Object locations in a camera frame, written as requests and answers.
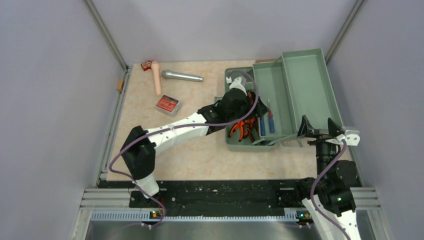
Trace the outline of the orange black cutting pliers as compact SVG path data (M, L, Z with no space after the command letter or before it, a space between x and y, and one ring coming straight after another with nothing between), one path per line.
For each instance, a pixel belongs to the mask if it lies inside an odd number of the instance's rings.
M259 97L257 97L256 92L253 91L253 90L248 92L248 96L250 98L250 102L251 102L252 105L254 104L254 102L259 101Z

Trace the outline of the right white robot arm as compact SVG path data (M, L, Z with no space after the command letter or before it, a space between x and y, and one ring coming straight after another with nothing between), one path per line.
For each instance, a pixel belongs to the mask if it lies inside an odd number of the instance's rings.
M323 240L359 240L357 212L352 188L358 184L358 170L352 160L342 159L349 146L357 146L360 132L338 125L328 118L327 133L312 127L302 116L298 138L315 147L317 177L295 184L293 200L306 207Z

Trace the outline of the orange black long-nose pliers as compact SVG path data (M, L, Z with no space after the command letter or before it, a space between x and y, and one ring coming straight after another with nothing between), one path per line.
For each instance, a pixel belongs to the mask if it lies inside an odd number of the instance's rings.
M258 123L256 118L251 118L248 120L243 121L243 138L249 138L250 141L253 143L256 139L253 134L253 130L258 131Z

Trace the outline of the orange black combination pliers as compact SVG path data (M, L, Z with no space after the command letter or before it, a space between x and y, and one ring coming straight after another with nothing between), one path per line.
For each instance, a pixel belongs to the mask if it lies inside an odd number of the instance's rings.
M229 134L228 134L228 137L229 138L231 138L234 134L235 134L235 132L239 132L239 138L238 138L238 141L239 142L241 142L244 138L243 138L243 133L244 133L244 131L243 131L243 127L244 127L244 121L240 121L240 122L237 122L237 123L235 123L232 127L231 127L231 129L229 130Z

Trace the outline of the green plastic tool box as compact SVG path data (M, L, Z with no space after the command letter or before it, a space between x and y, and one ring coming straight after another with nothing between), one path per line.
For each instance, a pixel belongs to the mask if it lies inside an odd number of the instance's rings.
M235 79L244 73L254 78L258 95L273 114L275 133L270 133L268 117L264 116L266 135L254 131L255 142L249 138L239 142L239 132L229 137L225 128L224 140L232 152L267 152L282 140L297 137L302 116L306 115L315 129L325 130L328 118L343 126L325 56L321 48L286 51L273 62L254 63L252 66L232 67L225 77Z

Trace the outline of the red handled screwdriver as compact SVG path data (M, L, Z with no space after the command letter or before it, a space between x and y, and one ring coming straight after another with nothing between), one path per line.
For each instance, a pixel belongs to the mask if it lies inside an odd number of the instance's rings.
M271 101L270 99L267 99L267 108L268 108L268 127L269 127L269 132L271 134L275 133L275 123L274 123L274 119L273 119L273 113L271 110Z

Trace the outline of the red labelled small box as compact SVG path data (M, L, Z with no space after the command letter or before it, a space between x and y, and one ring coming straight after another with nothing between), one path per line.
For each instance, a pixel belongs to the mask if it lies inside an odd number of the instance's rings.
M182 101L164 94L156 103L155 109L164 115L174 118L181 109L182 104Z

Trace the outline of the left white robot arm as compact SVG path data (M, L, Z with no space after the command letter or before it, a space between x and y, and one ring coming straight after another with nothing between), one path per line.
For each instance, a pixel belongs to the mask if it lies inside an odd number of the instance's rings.
M132 179L141 188L141 200L149 207L160 202L160 188L154 177L155 159L161 152L192 138L207 136L231 123L257 119L268 112L257 89L247 90L245 80L236 78L223 97L190 116L157 128L134 127L121 151Z

